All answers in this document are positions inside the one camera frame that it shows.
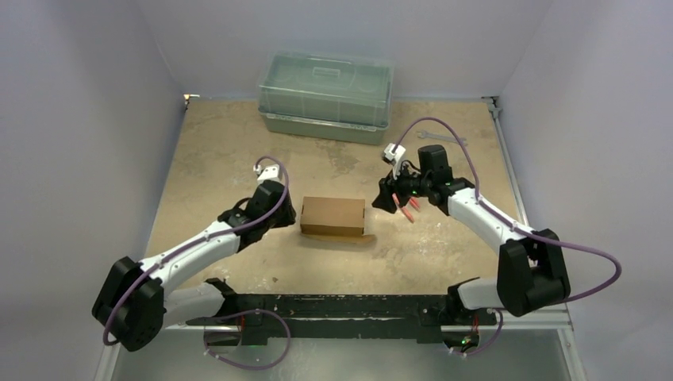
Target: transparent lid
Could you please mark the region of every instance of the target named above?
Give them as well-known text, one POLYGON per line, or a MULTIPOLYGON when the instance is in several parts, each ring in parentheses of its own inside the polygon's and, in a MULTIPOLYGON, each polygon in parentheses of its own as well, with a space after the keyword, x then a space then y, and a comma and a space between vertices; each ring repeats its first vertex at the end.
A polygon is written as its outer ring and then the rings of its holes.
POLYGON ((386 128, 393 65, 277 52, 260 77, 260 112, 386 128))

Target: cardboard box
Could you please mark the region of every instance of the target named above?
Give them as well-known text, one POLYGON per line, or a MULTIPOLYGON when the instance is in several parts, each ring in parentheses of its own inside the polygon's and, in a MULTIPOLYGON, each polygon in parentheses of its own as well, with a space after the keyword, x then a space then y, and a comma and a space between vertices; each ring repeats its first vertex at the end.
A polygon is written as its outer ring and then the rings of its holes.
POLYGON ((299 221, 302 234, 321 241, 367 243, 364 235, 364 200, 304 197, 299 221))

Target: wrench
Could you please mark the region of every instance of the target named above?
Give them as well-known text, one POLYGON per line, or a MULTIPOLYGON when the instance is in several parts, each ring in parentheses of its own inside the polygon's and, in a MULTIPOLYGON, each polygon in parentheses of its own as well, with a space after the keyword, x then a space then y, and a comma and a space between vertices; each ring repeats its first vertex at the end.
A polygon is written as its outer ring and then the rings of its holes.
MULTIPOLYGON (((458 142, 456 142, 456 139, 454 137, 445 137, 444 135, 437 135, 435 133, 429 133, 429 132, 425 131, 424 129, 422 129, 421 131, 418 131, 417 136, 421 139, 425 139, 426 137, 429 137, 430 139, 450 141, 452 143, 458 144, 458 142)), ((460 141, 462 141, 463 144, 467 145, 467 139, 465 139, 464 137, 461 137, 460 141)))

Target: wooden table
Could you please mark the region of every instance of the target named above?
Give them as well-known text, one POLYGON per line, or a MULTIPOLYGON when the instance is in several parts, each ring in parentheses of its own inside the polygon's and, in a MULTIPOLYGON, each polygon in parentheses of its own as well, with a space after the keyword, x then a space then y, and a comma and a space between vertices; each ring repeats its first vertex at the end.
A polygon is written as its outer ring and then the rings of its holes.
MULTIPOLYGON (((297 211, 304 195, 367 200, 365 233, 373 244, 313 241, 299 224, 274 229, 243 252, 220 260, 183 286, 219 277, 237 292, 325 294, 441 294, 454 283, 494 276, 496 255, 472 231, 421 200, 416 222, 371 208, 377 183, 390 166, 383 146, 422 116, 443 119, 467 138, 485 197, 511 216, 517 207, 493 120, 480 102, 396 102, 393 123, 379 147, 269 133, 255 102, 193 101, 185 117, 146 256, 167 250, 202 231, 222 211, 255 190, 252 165, 265 154, 290 172, 297 211)), ((419 129, 448 132, 430 121, 419 129)), ((417 164, 416 150, 438 140, 410 133, 402 144, 417 164)), ((471 179, 457 145, 447 143, 455 176, 471 179)))

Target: gray wall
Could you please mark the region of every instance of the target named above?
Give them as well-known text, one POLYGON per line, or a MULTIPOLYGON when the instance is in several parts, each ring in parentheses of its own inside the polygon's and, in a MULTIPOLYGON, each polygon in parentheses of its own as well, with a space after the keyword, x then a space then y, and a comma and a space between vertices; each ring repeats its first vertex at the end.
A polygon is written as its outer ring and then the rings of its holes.
POLYGON ((0 379, 89 380, 110 265, 139 257, 183 99, 133 0, 0 6, 0 379))
MULTIPOLYGON (((535 226, 624 265, 570 304, 590 379, 673 379, 673 2, 557 0, 502 94, 535 226)), ((567 252, 572 286, 612 266, 567 252)))
POLYGON ((552 0, 139 0, 184 92, 253 97, 271 49, 396 60, 396 96, 500 94, 552 0))

